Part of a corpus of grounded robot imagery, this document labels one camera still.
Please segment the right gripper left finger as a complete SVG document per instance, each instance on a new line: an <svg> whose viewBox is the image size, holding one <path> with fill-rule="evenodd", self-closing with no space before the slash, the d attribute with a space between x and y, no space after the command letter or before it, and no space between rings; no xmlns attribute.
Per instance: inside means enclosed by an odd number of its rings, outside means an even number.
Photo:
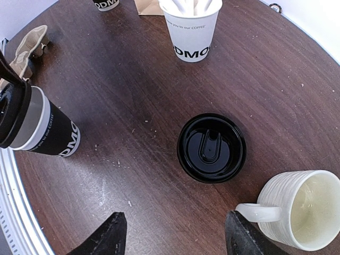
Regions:
<svg viewBox="0 0 340 255"><path fill-rule="evenodd" d="M84 242L68 254L125 254L127 221L123 212L111 214Z"/></svg>

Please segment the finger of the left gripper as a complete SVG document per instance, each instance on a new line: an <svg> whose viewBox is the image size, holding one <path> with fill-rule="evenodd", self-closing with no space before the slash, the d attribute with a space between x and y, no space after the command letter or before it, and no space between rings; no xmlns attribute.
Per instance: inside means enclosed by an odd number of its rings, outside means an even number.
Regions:
<svg viewBox="0 0 340 255"><path fill-rule="evenodd" d="M1 79L7 81L14 85L15 87L25 87L26 82L19 78L19 76L10 67L9 63L5 59L3 53L1 52Z"/></svg>

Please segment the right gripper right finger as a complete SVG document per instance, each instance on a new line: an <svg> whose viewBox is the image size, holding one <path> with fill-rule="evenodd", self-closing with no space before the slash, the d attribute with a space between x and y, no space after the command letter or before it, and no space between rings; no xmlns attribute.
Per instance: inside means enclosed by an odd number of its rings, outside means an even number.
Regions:
<svg viewBox="0 0 340 255"><path fill-rule="evenodd" d="M256 229L238 211L229 211L225 221L227 254L288 254Z"/></svg>

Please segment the black cup lid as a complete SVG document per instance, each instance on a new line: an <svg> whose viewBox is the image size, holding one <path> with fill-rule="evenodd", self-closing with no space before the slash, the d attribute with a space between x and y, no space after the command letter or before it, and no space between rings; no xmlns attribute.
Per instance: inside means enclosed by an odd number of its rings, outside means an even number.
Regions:
<svg viewBox="0 0 340 255"><path fill-rule="evenodd" d="M1 91L1 148L7 148L18 134L31 100L31 85L7 84Z"/></svg>

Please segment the black coffee cup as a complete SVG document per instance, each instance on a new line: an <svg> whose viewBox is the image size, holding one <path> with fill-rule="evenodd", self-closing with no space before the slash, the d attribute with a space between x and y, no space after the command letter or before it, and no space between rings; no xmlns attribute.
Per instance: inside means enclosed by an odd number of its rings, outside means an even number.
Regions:
<svg viewBox="0 0 340 255"><path fill-rule="evenodd" d="M10 148L68 157L76 152L80 140L77 125L33 86L27 113Z"/></svg>

